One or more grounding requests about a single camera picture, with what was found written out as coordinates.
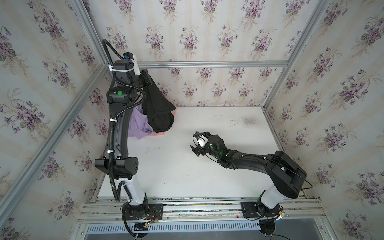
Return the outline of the black cloth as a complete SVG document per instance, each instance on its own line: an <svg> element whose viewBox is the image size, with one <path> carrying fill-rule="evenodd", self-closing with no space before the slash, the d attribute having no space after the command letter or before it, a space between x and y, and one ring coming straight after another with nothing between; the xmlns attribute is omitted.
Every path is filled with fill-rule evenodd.
<svg viewBox="0 0 384 240"><path fill-rule="evenodd" d="M155 113L170 112L176 109L176 106L164 97L156 84L152 90L143 90L146 94L146 99L142 103L145 115L150 116Z"/></svg>

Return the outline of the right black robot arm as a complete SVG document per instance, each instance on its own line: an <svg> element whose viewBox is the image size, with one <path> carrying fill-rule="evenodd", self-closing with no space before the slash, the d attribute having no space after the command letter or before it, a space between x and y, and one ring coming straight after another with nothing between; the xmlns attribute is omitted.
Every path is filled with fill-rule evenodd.
<svg viewBox="0 0 384 240"><path fill-rule="evenodd" d="M195 146L191 147L196 156L208 156L225 169L250 170L266 174L273 185L263 191L256 203L261 213L270 213L286 199L297 199L307 178L306 171L285 152L274 154L246 154L227 148L219 135L209 132L195 132Z"/></svg>

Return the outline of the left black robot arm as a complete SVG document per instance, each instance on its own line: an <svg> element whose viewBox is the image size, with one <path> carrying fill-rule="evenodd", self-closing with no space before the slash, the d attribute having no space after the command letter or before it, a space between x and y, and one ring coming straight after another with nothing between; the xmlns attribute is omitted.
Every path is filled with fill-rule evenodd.
<svg viewBox="0 0 384 240"><path fill-rule="evenodd" d="M129 122L133 109L146 99L143 88L152 83L146 71L140 71L134 60L123 59L109 65L113 81L107 91L109 127L105 150L95 166L109 176L116 202L125 191L130 206L139 207L147 202L147 196L135 175L139 160L128 151Z"/></svg>

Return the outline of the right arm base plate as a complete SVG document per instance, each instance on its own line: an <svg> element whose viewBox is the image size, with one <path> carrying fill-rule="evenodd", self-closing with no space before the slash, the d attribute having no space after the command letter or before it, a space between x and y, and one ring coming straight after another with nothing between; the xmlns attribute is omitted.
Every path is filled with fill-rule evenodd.
<svg viewBox="0 0 384 240"><path fill-rule="evenodd" d="M269 209L260 201L257 202L241 202L243 217L246 219L258 220L266 218L268 220L276 220L282 213L284 208L277 204L273 209Z"/></svg>

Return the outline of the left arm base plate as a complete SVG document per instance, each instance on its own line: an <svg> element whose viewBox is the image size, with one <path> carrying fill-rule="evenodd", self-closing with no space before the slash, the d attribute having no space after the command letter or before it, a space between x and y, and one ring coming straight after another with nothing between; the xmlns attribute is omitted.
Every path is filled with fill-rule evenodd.
<svg viewBox="0 0 384 240"><path fill-rule="evenodd" d="M127 221L161 220L163 218L163 210L163 204L123 205L121 207L122 218Z"/></svg>

